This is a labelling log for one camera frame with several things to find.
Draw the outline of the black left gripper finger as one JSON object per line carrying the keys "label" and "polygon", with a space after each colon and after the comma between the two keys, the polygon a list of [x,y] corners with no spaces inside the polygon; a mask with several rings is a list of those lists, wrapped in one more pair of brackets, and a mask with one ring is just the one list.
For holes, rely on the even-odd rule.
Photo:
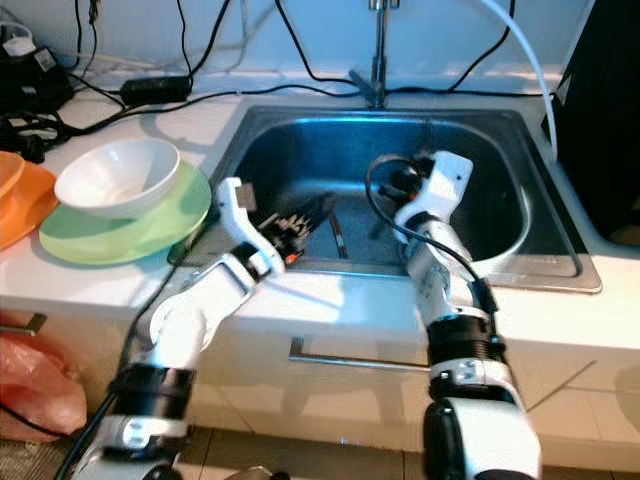
{"label": "black left gripper finger", "polygon": [[288,227],[319,227],[333,214],[335,205],[337,205],[335,195],[312,197],[285,216],[285,224]]}
{"label": "black left gripper finger", "polygon": [[300,239],[306,243],[311,236],[321,227],[325,227],[330,221],[330,215],[335,210],[334,206],[303,206],[300,209],[302,227]]}

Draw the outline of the steel kitchen sink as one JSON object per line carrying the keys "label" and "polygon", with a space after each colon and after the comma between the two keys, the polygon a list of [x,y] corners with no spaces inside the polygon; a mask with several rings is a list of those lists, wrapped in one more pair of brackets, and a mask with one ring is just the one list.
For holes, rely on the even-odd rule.
{"label": "steel kitchen sink", "polygon": [[244,115],[211,179],[250,184],[255,223],[315,196],[337,196],[335,214],[351,260],[340,259],[328,223],[308,239],[297,269],[402,278],[403,246],[369,207],[366,170],[383,154],[439,150],[474,163],[451,225],[490,283],[539,291],[602,289],[534,138],[513,110],[256,106]]}

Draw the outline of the steel utensil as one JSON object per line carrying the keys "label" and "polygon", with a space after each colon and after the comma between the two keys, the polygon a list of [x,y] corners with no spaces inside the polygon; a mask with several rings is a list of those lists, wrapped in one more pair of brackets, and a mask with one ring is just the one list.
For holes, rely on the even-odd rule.
{"label": "steel utensil", "polygon": [[340,259],[351,260],[351,256],[349,256],[349,250],[347,247],[346,238],[344,238],[342,224],[340,224],[338,215],[335,214],[335,212],[334,214],[330,215],[330,224],[332,224],[332,230],[335,238],[335,247],[337,247],[337,251]]}

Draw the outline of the steel gooseneck faucet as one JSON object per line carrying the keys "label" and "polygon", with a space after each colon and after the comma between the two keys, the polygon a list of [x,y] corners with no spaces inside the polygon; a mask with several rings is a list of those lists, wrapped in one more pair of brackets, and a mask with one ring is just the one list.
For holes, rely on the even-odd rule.
{"label": "steel gooseneck faucet", "polygon": [[355,84],[370,109],[384,109],[387,105],[387,31],[390,10],[397,9],[401,0],[369,0],[370,12],[376,13],[375,51],[372,55],[370,77],[356,69],[349,70],[348,79]]}

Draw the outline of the light green plate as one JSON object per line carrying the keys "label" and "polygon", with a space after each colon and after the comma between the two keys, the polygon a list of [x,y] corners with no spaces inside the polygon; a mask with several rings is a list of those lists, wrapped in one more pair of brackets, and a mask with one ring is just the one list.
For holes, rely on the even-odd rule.
{"label": "light green plate", "polygon": [[209,179],[184,165],[177,186],[136,219],[108,219],[60,206],[38,229],[38,241],[56,259],[79,265],[132,262],[173,246],[205,220],[212,202]]}

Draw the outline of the white drawer front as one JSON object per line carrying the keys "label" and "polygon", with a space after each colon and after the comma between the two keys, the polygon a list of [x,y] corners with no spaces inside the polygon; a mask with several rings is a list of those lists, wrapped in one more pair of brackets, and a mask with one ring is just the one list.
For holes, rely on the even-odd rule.
{"label": "white drawer front", "polygon": [[[420,447],[426,372],[289,361],[292,337],[305,337],[305,351],[314,355],[426,364],[417,326],[380,338],[356,326],[297,333],[230,320],[215,335],[202,375],[248,430],[398,451]],[[513,337],[507,346],[544,445],[640,445],[640,349]]]}

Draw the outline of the white bowl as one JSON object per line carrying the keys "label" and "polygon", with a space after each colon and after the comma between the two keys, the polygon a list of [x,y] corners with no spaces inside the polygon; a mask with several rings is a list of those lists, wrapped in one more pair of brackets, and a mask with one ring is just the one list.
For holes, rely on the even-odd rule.
{"label": "white bowl", "polygon": [[118,140],[65,166],[54,193],[61,204],[96,218],[140,218],[173,191],[180,165],[173,143],[145,137]]}

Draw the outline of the flat black power adapter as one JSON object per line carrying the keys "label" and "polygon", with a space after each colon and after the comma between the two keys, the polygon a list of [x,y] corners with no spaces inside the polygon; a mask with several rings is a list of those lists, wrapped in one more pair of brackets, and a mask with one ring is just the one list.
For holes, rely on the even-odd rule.
{"label": "flat black power adapter", "polygon": [[188,76],[157,76],[133,78],[125,81],[118,95],[124,105],[133,106],[183,102],[192,91],[192,79]]}

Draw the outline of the orange bowl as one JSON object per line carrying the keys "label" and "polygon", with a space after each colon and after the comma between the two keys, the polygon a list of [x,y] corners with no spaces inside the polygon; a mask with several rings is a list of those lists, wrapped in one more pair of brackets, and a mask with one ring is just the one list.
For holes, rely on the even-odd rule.
{"label": "orange bowl", "polygon": [[17,184],[26,160],[14,152],[0,152],[0,198],[12,192]]}

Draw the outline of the orange plate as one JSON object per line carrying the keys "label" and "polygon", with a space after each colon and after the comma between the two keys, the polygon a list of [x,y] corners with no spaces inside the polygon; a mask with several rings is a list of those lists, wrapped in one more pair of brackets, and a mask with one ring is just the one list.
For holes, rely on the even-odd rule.
{"label": "orange plate", "polygon": [[58,206],[52,192],[55,182],[55,175],[44,166],[26,161],[12,192],[0,198],[1,250],[31,233]]}

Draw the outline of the small black adapter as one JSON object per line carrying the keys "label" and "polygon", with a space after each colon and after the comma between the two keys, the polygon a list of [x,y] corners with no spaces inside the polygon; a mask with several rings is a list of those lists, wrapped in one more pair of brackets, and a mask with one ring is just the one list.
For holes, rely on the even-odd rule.
{"label": "small black adapter", "polygon": [[63,146],[67,137],[44,124],[23,116],[5,115],[0,120],[0,150],[22,156],[29,163],[42,164],[50,150]]}

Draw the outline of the white plug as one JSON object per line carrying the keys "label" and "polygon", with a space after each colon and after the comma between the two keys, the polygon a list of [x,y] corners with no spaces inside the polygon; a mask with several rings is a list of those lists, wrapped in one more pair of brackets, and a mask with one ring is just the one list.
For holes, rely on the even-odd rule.
{"label": "white plug", "polygon": [[23,58],[37,51],[38,47],[29,36],[14,36],[3,42],[3,49],[9,58]]}

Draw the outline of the black power brick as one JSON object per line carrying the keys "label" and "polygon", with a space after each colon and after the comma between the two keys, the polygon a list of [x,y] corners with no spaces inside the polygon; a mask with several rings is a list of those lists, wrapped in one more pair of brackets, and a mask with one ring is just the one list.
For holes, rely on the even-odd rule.
{"label": "black power brick", "polygon": [[1,113],[56,113],[74,96],[67,69],[49,47],[37,47],[23,58],[9,58],[1,44]]}

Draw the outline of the pink plastic bag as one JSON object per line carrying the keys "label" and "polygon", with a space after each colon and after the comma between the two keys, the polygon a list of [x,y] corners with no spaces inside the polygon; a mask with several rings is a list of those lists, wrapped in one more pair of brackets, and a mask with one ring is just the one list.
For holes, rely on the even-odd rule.
{"label": "pink plastic bag", "polygon": [[50,443],[87,422],[84,388],[54,343],[0,335],[0,438]]}

